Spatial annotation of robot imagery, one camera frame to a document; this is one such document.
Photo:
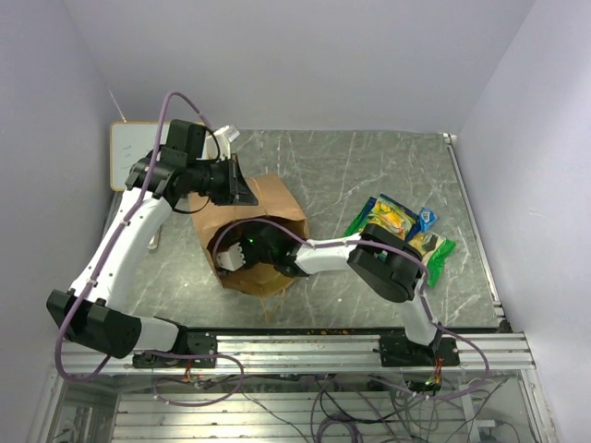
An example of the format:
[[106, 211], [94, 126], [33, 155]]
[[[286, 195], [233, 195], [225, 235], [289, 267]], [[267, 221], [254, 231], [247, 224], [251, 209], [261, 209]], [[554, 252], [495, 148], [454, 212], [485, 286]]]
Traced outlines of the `brown paper bag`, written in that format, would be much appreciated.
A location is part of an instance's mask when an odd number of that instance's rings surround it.
[[248, 178], [258, 199], [256, 206], [214, 206], [197, 194], [188, 197], [191, 209], [202, 211], [189, 217], [204, 263], [196, 269], [206, 273], [198, 278], [197, 322], [205, 326], [260, 327], [272, 323], [289, 290], [300, 281], [287, 277], [271, 264], [256, 263], [228, 272], [216, 257], [239, 239], [242, 233], [258, 231], [253, 219], [276, 222], [301, 238], [309, 236], [304, 211], [276, 174]]

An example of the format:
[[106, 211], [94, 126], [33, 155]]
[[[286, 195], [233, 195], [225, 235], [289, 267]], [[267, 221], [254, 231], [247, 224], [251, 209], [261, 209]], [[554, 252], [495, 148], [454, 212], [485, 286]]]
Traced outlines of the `yellow green snack bag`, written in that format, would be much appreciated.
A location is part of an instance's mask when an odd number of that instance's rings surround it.
[[403, 241], [410, 241], [417, 233], [418, 215], [384, 194], [380, 194], [365, 218]]

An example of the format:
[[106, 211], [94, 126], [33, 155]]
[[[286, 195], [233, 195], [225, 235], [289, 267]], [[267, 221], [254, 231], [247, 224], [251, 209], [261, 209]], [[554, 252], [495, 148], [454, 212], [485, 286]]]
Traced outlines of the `blue cookie snack pack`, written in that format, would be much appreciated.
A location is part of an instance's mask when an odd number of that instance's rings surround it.
[[438, 216], [433, 210], [422, 207], [417, 214], [417, 219], [419, 222], [420, 231], [425, 233], [434, 226], [438, 220]]

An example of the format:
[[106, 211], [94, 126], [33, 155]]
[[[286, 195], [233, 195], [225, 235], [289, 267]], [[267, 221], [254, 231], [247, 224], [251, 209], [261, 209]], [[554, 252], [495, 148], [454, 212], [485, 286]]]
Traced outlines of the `green cassava chips bag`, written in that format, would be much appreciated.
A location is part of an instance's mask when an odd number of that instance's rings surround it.
[[[377, 198], [370, 197], [364, 208], [357, 214], [353, 221], [347, 226], [344, 231], [344, 236], [353, 233], [360, 233], [363, 231], [368, 223], [365, 223], [365, 218], [369, 210], [373, 207]], [[429, 272], [428, 286], [434, 288], [439, 281], [442, 269], [444, 267], [447, 257], [453, 252], [456, 243], [446, 237], [435, 233], [433, 227], [422, 233], [420, 227], [417, 233], [410, 241], [405, 241], [411, 247], [418, 251], [422, 262], [427, 266]]]

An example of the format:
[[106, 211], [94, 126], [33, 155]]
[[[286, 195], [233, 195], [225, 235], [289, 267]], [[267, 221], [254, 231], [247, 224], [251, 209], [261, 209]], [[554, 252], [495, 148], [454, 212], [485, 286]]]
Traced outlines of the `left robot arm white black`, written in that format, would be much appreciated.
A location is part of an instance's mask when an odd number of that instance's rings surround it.
[[157, 131], [157, 150], [129, 170], [119, 206], [99, 248], [67, 291], [54, 290], [46, 306], [60, 330], [56, 345], [77, 343], [121, 359], [155, 350], [165, 365], [186, 359], [183, 329], [155, 317], [125, 313], [138, 264], [181, 197], [195, 193], [217, 206], [258, 203], [230, 151], [239, 132], [175, 119]]

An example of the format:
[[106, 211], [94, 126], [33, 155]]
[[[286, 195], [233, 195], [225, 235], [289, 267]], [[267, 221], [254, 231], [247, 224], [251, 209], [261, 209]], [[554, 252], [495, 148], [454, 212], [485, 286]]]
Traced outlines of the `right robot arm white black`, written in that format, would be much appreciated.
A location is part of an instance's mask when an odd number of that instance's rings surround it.
[[371, 223], [349, 236], [304, 240], [279, 225], [255, 220], [247, 224], [237, 244], [245, 269], [262, 263], [290, 278], [351, 270], [394, 304], [404, 328], [398, 361], [405, 365], [436, 361], [442, 325], [425, 296], [430, 271], [415, 248], [385, 228]]

